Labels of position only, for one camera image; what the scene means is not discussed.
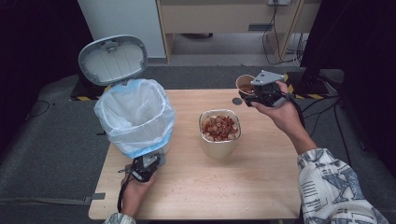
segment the person's left hand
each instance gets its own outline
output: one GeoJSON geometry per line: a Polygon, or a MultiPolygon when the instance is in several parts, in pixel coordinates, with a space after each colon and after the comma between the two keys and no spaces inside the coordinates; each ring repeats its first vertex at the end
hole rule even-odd
{"type": "MultiPolygon", "coordinates": [[[[125,170],[129,170],[131,165],[126,165],[125,170]]],[[[126,181],[128,174],[125,173],[125,177],[121,181],[121,185],[126,181]]],[[[146,193],[149,191],[150,187],[155,183],[157,179],[157,172],[154,172],[149,182],[139,182],[133,179],[127,185],[123,196],[122,196],[122,208],[121,212],[130,217],[134,217],[143,202],[146,193]]]]}

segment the wooden table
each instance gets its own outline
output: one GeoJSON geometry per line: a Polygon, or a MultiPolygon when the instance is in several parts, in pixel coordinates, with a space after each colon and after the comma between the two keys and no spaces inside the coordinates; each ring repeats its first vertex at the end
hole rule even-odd
{"type": "MultiPolygon", "coordinates": [[[[176,111],[167,162],[158,171],[137,219],[283,219],[300,211],[297,154],[289,138],[253,107],[234,105],[237,90],[166,91],[176,111]],[[200,148],[202,112],[231,109],[241,123],[233,154],[211,159],[200,148]]],[[[117,212],[119,174],[131,159],[110,145],[93,200],[92,219],[117,212]]]]}

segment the trash can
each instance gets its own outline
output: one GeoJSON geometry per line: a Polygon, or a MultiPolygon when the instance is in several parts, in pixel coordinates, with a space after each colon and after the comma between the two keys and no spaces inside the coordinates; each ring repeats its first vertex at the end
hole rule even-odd
{"type": "Polygon", "coordinates": [[[78,56],[90,82],[111,85],[94,112],[108,140],[131,159],[160,148],[166,153],[175,123],[175,111],[163,87],[155,80],[138,78],[147,60],[145,45],[132,35],[94,41],[78,56]]]}

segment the cup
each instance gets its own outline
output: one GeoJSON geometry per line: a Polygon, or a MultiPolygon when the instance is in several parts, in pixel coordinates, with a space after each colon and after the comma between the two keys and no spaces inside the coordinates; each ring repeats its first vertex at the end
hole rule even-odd
{"type": "Polygon", "coordinates": [[[254,95],[254,87],[251,84],[254,78],[251,75],[242,75],[236,79],[235,85],[242,99],[245,99],[248,95],[254,95]]]}

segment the white bowl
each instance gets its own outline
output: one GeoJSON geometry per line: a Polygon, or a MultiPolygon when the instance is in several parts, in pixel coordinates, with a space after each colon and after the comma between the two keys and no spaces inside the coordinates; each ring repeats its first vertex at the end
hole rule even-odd
{"type": "Polygon", "coordinates": [[[201,114],[199,118],[199,130],[201,133],[201,148],[202,151],[211,158],[224,159],[233,153],[239,137],[241,136],[241,125],[236,114],[228,109],[209,110],[201,114]],[[233,128],[237,130],[234,139],[211,141],[205,136],[203,132],[203,121],[206,118],[215,118],[216,116],[223,115],[233,120],[233,128]]]}

